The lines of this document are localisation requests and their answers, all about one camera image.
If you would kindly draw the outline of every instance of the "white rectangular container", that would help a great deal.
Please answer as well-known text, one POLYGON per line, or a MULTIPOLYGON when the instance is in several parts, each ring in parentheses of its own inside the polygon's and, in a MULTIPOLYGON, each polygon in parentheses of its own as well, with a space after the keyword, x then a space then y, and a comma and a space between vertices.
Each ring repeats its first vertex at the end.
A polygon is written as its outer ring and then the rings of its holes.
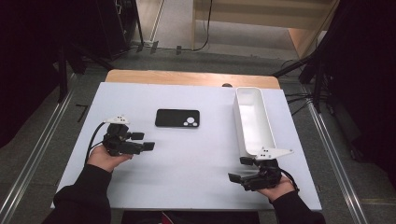
POLYGON ((241 157, 255 157, 263 147, 276 148, 260 89, 237 88, 233 114, 241 157))

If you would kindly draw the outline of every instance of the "metal rail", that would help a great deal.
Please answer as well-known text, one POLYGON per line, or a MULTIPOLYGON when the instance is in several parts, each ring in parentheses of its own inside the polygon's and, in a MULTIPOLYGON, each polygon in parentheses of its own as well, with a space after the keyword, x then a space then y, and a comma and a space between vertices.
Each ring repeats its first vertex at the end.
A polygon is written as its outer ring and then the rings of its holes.
POLYGON ((1 224, 7 224, 12 219, 12 216, 18 204, 20 203, 22 196, 26 191, 35 173, 35 170, 47 149, 47 146, 50 143, 50 139, 55 133, 59 121, 61 120, 64 111, 66 110, 70 102, 77 81, 78 81, 77 75, 73 74, 69 79, 69 83, 70 83, 69 92, 65 96, 63 102, 55 107, 55 110, 53 111, 43 133, 41 134, 37 143, 35 144, 35 148, 33 149, 29 159, 23 166, 17 180, 14 182, 11 189, 9 190, 5 202, 3 203, 0 210, 1 224))
MULTIPOLYGON (((304 86, 303 91, 305 93, 310 93, 310 91, 307 90, 304 86)), ((312 104, 309 104, 309 110, 311 112, 312 118, 314 119, 315 125, 317 126, 318 133, 323 142, 323 146, 329 157, 330 164, 332 165, 335 177, 337 178, 338 184, 340 185, 341 191, 343 192, 346 204, 349 208, 349 212, 352 215, 354 222, 356 224, 369 223, 366 216, 364 215, 363 209, 361 207, 361 202, 355 190, 353 189, 351 182, 349 181, 347 172, 344 169, 340 158, 338 157, 337 149, 335 148, 332 138, 330 137, 329 131, 325 125, 322 115, 316 112, 312 104)))

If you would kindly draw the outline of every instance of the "smartphone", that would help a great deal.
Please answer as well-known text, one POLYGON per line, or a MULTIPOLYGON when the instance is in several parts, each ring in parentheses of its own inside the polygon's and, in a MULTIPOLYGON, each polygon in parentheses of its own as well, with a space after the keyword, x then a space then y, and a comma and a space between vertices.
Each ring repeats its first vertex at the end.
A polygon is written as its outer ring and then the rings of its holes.
POLYGON ((198 110, 158 109, 155 126, 169 128, 198 128, 200 119, 198 110))

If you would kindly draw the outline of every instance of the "sleeve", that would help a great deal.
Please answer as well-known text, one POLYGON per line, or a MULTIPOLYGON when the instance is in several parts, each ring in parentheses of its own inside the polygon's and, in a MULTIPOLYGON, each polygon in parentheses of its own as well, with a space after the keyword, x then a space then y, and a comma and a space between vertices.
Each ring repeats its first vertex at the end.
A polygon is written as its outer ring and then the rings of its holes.
POLYGON ((43 223, 110 223, 111 210, 107 187, 111 173, 85 165, 76 183, 55 194, 55 209, 43 223))
POLYGON ((280 224, 325 224, 321 213, 311 211, 297 191, 287 193, 273 202, 280 224))

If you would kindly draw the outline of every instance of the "white table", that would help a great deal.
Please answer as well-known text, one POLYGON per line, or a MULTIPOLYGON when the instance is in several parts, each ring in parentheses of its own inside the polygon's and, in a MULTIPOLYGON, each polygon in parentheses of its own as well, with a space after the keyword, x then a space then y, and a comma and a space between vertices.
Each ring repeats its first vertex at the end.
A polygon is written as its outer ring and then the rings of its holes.
MULTIPOLYGON (((276 145, 294 153, 279 158, 291 173, 300 196, 313 210, 320 202, 304 152, 282 90, 262 90, 276 145)), ((104 120, 124 115, 130 132, 145 133, 144 141, 156 143, 116 168, 107 191, 112 208, 125 210, 265 210, 273 209, 257 192, 244 191, 228 173, 251 175, 255 167, 239 163, 233 121, 235 89, 131 83, 102 83, 93 100, 59 188, 72 185, 84 163, 96 127, 104 120), (198 129, 158 128, 158 108, 198 109, 198 129)), ((100 142, 106 125, 96 135, 100 142)))

